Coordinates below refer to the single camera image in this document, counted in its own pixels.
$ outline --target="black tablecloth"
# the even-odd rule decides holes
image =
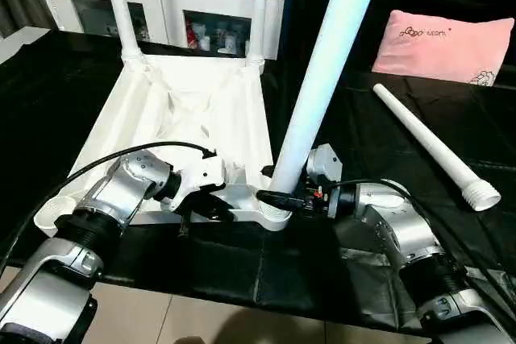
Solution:
[[[142,49],[194,54],[156,44]],[[0,240],[66,177],[121,69],[118,40],[56,31],[0,66]],[[268,63],[262,76],[275,157],[301,80],[288,63]],[[478,215],[467,207],[458,188],[371,92],[378,81],[500,191],[499,205]],[[350,74],[335,91],[316,144],[331,144],[345,178],[384,177],[405,185],[446,217],[488,267],[514,275],[515,116],[512,89]],[[348,324],[415,327],[414,306],[390,267],[350,258],[349,251],[381,253],[372,231],[352,220],[293,217],[280,232],[254,223],[195,224],[188,239],[176,236],[177,225],[129,227],[103,280]],[[44,238],[31,225],[11,263],[23,264]],[[458,248],[454,253],[468,263]]]

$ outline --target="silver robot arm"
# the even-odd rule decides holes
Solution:
[[[120,157],[0,296],[0,343],[81,342],[97,308],[90,289],[142,201],[175,210],[189,193],[223,184],[220,158],[199,164],[173,172],[150,151]]]
[[[395,189],[375,183],[335,187],[342,164],[327,144],[310,152],[303,195],[259,191],[257,197],[284,210],[309,217],[354,216],[370,225],[394,271],[415,303],[426,332],[444,344],[514,344],[504,318],[464,281],[464,274],[440,246],[427,221]],[[403,191],[402,186],[389,181]]]
[[[381,184],[358,184],[355,203],[356,219],[377,232],[427,332],[444,344],[514,344],[502,316],[464,282],[427,221],[398,192]]]

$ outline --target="white pvc pipe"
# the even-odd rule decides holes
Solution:
[[[374,85],[372,90],[455,181],[462,190],[462,196],[475,211],[483,211],[500,201],[500,193],[489,182],[478,177],[382,84]]]
[[[132,28],[131,15],[126,0],[111,0],[111,4],[122,41],[122,59],[140,59],[142,52],[136,43],[135,31]]]
[[[269,189],[291,193],[296,187],[368,4],[328,3]]]
[[[258,66],[260,73],[264,71],[264,28],[265,8],[267,0],[253,0],[251,19],[251,38],[246,58],[247,65]]]

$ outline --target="tile floor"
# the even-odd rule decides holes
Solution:
[[[8,267],[0,292],[18,270]],[[429,340],[183,296],[97,284],[85,344],[425,344]]]

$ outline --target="glass cabinet door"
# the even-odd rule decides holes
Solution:
[[[72,0],[72,4],[86,34],[119,36],[110,0]],[[149,42],[143,5],[129,2],[128,6],[137,40]]]
[[[189,48],[245,57],[251,20],[237,16],[183,10]]]

